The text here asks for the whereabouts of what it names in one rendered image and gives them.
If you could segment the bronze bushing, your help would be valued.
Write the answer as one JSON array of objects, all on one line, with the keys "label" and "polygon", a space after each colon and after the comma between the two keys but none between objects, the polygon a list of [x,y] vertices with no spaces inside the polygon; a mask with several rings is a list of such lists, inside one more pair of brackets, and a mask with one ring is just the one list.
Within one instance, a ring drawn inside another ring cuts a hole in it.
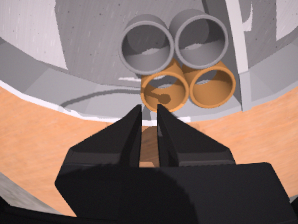
[{"label": "bronze bushing", "polygon": [[[212,80],[205,84],[195,84],[202,74],[211,70],[217,70]],[[199,107],[219,107],[226,103],[235,91],[235,77],[221,60],[206,69],[193,69],[183,64],[182,71],[189,86],[190,98]]]},{"label": "bronze bushing", "polygon": [[[179,80],[163,89],[149,84],[152,79],[162,75],[174,76]],[[170,64],[162,71],[152,75],[141,75],[140,95],[143,104],[153,112],[157,113],[157,104],[162,104],[170,113],[180,109],[188,100],[189,86],[178,61],[172,58]]]}]

